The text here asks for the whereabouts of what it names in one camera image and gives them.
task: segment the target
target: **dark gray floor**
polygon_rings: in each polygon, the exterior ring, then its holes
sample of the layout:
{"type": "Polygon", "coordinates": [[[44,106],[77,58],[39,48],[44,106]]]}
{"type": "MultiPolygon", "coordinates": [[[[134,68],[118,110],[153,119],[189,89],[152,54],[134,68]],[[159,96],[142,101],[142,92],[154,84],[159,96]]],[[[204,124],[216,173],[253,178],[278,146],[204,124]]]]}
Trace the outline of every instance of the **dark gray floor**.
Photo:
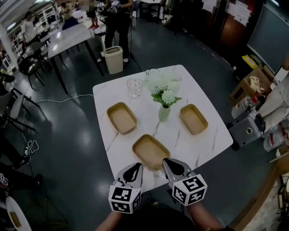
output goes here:
{"type": "MultiPolygon", "coordinates": [[[[228,95],[235,88],[233,70],[221,57],[200,41],[186,34],[174,36],[162,25],[138,19],[132,33],[132,52],[143,71],[176,64],[182,64],[190,72],[209,97],[216,110],[226,121],[231,120],[232,103],[228,95]]],[[[89,43],[97,55],[96,41],[89,43]]],[[[102,64],[102,77],[91,61],[84,46],[70,50],[70,56],[63,53],[65,65],[56,58],[67,90],[72,97],[92,94],[94,85],[139,72],[134,61],[122,73],[109,75],[102,64]]],[[[32,96],[34,101],[52,99],[63,101],[67,96],[62,90],[55,73],[42,74],[45,86],[33,81],[36,90],[29,88],[28,79],[16,74],[17,88],[32,96]]],[[[107,201],[113,175],[107,160],[100,134],[93,97],[81,97],[65,103],[41,102],[43,114],[29,102],[32,112],[27,123],[37,133],[26,132],[27,140],[36,139],[40,150],[31,160],[34,175],[43,175],[42,195],[47,196],[69,222],[68,230],[92,231],[109,214],[107,201]]],[[[5,129],[7,139],[23,153],[23,137],[14,127],[5,129]]],[[[223,153],[196,169],[206,179],[208,190],[204,205],[224,225],[228,225],[244,208],[258,187],[264,182],[269,155],[258,140],[235,152],[228,148],[223,153]]],[[[21,172],[30,173],[28,166],[21,172]]],[[[174,204],[163,185],[150,191],[155,200],[180,209],[174,204]]],[[[28,207],[24,192],[15,192],[17,201],[28,207]]]]}

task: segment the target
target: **white table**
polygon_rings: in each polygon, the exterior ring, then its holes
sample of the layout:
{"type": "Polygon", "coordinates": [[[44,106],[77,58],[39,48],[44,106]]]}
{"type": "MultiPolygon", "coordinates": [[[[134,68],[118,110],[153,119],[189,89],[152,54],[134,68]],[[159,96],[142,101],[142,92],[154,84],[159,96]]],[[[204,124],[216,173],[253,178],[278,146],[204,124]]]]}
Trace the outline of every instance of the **white table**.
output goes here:
{"type": "Polygon", "coordinates": [[[65,93],[68,94],[66,87],[64,85],[64,82],[61,78],[61,75],[59,73],[59,70],[57,68],[56,62],[54,60],[54,57],[56,55],[60,56],[60,59],[62,60],[61,53],[84,42],[87,50],[89,51],[89,54],[91,58],[93,59],[96,67],[98,68],[99,72],[103,76],[103,71],[101,70],[99,63],[97,62],[93,51],[91,50],[89,43],[87,42],[88,39],[91,38],[91,33],[89,30],[84,26],[82,23],[77,24],[73,27],[70,27],[64,31],[58,32],[51,40],[51,43],[48,47],[48,58],[51,60],[53,67],[55,69],[56,75],[62,85],[62,88],[64,89],[65,93]]]}
{"type": "Polygon", "coordinates": [[[156,23],[159,21],[159,15],[161,11],[161,5],[160,5],[161,0],[140,0],[140,17],[143,17],[143,3],[149,4],[149,11],[152,13],[151,6],[152,5],[157,5],[158,6],[158,11],[157,11],[157,19],[156,23]]]}
{"type": "Polygon", "coordinates": [[[41,42],[45,42],[47,39],[51,38],[52,36],[56,35],[59,32],[58,29],[48,33],[45,37],[43,37],[42,39],[40,39],[41,42]]]}
{"type": "MultiPolygon", "coordinates": [[[[182,100],[171,107],[169,118],[163,123],[158,121],[158,110],[161,104],[153,101],[146,88],[143,88],[143,96],[137,99],[131,99],[128,96],[127,80],[129,78],[143,80],[145,72],[93,87],[99,127],[114,177],[127,165],[139,162],[132,151],[132,145],[144,134],[154,136],[169,150],[171,158],[187,163],[192,170],[214,158],[233,143],[232,137],[216,109],[182,65],[159,70],[162,72],[174,70],[182,77],[177,94],[182,100]],[[107,116],[107,109],[118,102],[127,104],[137,118],[136,129],[126,135],[119,134],[107,116]],[[180,109],[187,104],[196,105],[208,121],[208,128],[199,135],[191,135],[179,119],[180,109]]],[[[144,168],[142,184],[144,191],[154,189],[167,182],[163,170],[150,171],[144,168]]]]}
{"type": "Polygon", "coordinates": [[[17,231],[32,231],[24,213],[22,212],[21,208],[12,197],[6,198],[6,207],[10,220],[17,231]],[[16,227],[16,225],[14,224],[13,219],[10,215],[11,212],[16,213],[17,218],[21,224],[20,227],[16,227]]]}

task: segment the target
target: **cardboard box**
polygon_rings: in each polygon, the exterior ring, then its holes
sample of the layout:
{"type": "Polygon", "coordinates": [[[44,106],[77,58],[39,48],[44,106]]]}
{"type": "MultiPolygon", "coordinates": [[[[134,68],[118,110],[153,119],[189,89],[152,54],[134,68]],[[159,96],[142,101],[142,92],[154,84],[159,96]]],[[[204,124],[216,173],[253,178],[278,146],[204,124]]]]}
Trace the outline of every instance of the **cardboard box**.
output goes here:
{"type": "Polygon", "coordinates": [[[250,87],[250,76],[256,76],[259,79],[260,87],[264,88],[265,91],[262,95],[267,96],[272,90],[270,88],[271,81],[268,79],[266,74],[264,74],[262,67],[257,67],[249,75],[247,75],[238,86],[233,90],[229,95],[233,103],[236,105],[239,103],[245,96],[254,97],[255,95],[260,96],[258,93],[254,92],[250,87]]]}

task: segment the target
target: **sneaker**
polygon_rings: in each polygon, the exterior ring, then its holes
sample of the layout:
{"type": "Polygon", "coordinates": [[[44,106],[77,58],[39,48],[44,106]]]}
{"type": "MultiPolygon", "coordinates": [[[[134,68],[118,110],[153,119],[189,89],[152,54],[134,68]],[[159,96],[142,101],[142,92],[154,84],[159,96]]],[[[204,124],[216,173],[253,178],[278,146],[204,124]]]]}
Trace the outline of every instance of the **sneaker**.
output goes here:
{"type": "Polygon", "coordinates": [[[31,157],[30,156],[25,156],[23,159],[20,161],[20,163],[16,166],[14,166],[15,169],[19,169],[22,165],[24,164],[29,164],[31,157]]]}
{"type": "Polygon", "coordinates": [[[36,183],[36,187],[39,187],[42,183],[42,175],[38,174],[36,177],[34,177],[35,183],[36,183]]]}

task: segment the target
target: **white cable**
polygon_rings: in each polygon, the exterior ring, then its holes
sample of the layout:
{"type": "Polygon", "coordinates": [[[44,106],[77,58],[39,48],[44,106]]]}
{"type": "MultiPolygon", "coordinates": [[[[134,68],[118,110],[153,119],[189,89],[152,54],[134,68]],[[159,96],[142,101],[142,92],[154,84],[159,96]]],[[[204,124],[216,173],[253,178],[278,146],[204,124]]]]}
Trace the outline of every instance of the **white cable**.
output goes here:
{"type": "MultiPolygon", "coordinates": [[[[76,99],[76,98],[78,98],[78,97],[80,97],[80,96],[92,96],[92,97],[93,97],[93,95],[87,94],[87,95],[79,95],[79,96],[77,96],[77,97],[69,98],[69,99],[66,99],[66,100],[64,100],[64,101],[55,101],[55,100],[45,99],[45,100],[40,100],[40,101],[37,102],[37,103],[45,102],[45,101],[57,102],[57,103],[64,103],[64,102],[66,102],[66,101],[68,101],[68,100],[70,100],[70,99],[76,99]]],[[[26,110],[24,110],[23,123],[25,123],[25,114],[26,114],[26,110]]],[[[25,138],[25,136],[24,136],[24,134],[23,134],[23,132],[22,132],[22,136],[23,136],[23,138],[24,138],[25,143],[26,143],[27,146],[28,146],[28,151],[27,151],[26,155],[30,156],[30,159],[29,159],[29,162],[30,162],[30,160],[31,160],[31,155],[32,155],[33,153],[35,153],[35,152],[39,149],[39,145],[38,145],[38,143],[37,143],[36,140],[34,140],[34,141],[28,141],[28,142],[27,142],[27,141],[26,141],[26,138],[25,138]],[[32,149],[34,143],[37,145],[37,148],[32,151],[31,149],[32,149]]]]}
{"type": "Polygon", "coordinates": [[[51,100],[51,99],[44,99],[44,100],[38,101],[37,103],[44,102],[44,101],[50,101],[50,102],[56,102],[56,103],[64,103],[64,102],[66,102],[66,101],[68,101],[68,100],[70,100],[70,99],[76,99],[76,98],[78,98],[78,97],[80,97],[80,96],[92,96],[92,97],[93,97],[93,95],[87,94],[87,95],[79,95],[79,96],[77,96],[77,97],[69,98],[69,99],[66,99],[66,100],[64,100],[64,101],[56,101],[56,100],[51,100]]]}

